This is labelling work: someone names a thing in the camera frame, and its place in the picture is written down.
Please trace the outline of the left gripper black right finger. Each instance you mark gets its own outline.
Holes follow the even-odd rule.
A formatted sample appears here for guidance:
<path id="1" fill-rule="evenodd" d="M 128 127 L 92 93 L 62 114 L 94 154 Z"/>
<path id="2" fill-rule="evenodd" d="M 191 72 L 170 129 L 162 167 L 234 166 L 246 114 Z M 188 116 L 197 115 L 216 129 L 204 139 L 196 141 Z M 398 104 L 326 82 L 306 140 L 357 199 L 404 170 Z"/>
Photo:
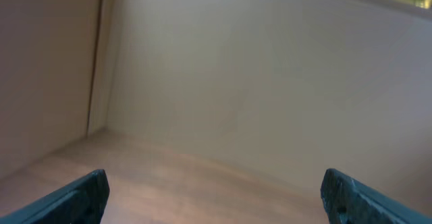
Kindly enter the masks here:
<path id="1" fill-rule="evenodd" d="M 321 200 L 331 224 L 431 224 L 431 218 L 337 169 L 326 170 Z"/>

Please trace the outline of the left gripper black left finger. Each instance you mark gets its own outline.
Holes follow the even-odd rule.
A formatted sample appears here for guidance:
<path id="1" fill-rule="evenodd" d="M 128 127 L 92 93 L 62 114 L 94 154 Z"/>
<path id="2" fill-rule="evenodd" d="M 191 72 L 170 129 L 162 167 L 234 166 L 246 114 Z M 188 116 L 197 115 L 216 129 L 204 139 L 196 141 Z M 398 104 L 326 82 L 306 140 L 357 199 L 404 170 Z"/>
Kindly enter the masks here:
<path id="1" fill-rule="evenodd" d="M 109 193 L 107 175 L 103 169 L 97 169 L 1 217 L 1 224 L 99 224 Z"/>

